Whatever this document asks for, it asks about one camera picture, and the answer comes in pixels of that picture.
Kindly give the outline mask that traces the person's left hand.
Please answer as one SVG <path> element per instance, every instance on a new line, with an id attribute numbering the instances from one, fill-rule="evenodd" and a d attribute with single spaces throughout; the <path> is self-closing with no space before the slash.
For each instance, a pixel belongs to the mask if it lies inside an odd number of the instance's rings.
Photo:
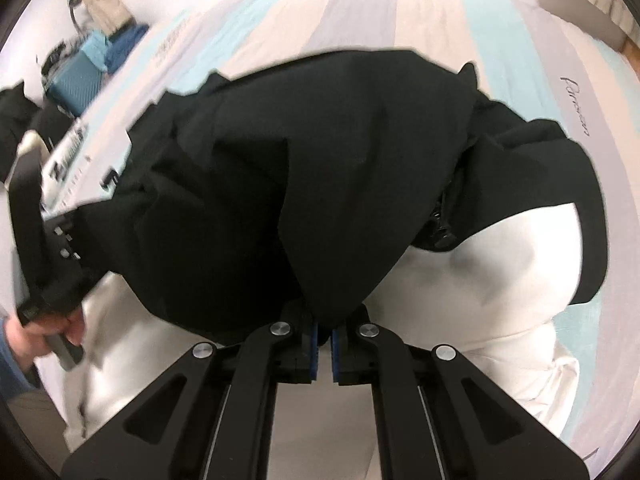
<path id="1" fill-rule="evenodd" d="M 21 323 L 16 314 L 12 314 L 3 322 L 2 328 L 13 359 L 23 373 L 30 371 L 35 359 L 52 352 L 48 337 L 62 336 L 73 346 L 79 347 L 85 331 L 84 311 L 81 308 L 66 315 L 43 314 L 26 325 Z"/>

